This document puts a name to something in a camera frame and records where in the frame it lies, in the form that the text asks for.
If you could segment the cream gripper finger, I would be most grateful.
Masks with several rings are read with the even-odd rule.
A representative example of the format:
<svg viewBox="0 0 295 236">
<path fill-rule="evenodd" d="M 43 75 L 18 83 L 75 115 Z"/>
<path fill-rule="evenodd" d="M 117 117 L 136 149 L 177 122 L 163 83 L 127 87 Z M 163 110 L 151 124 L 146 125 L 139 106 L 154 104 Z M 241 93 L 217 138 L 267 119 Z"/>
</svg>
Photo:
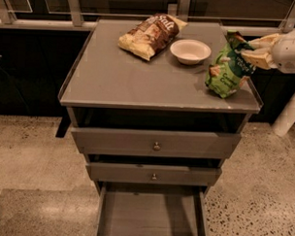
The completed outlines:
<svg viewBox="0 0 295 236">
<path fill-rule="evenodd" d="M 281 38 L 281 34 L 274 33 L 264 37 L 259 37 L 249 41 L 249 44 L 254 49 L 271 49 L 274 44 Z"/>
<path fill-rule="evenodd" d="M 247 62 L 259 69 L 270 70 L 277 69 L 278 66 L 272 58 L 271 48 L 263 48 L 256 50 L 243 50 L 241 51 L 241 57 Z"/>
</svg>

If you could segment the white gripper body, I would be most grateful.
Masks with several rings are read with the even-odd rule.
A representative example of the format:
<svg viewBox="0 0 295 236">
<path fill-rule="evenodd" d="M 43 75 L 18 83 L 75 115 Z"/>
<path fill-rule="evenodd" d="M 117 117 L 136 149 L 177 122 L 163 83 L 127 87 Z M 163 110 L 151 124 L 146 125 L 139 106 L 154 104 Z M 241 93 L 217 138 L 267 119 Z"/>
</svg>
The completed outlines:
<svg viewBox="0 0 295 236">
<path fill-rule="evenodd" d="M 282 73 L 295 74 L 295 30 L 279 37 L 271 50 L 271 56 Z"/>
</svg>

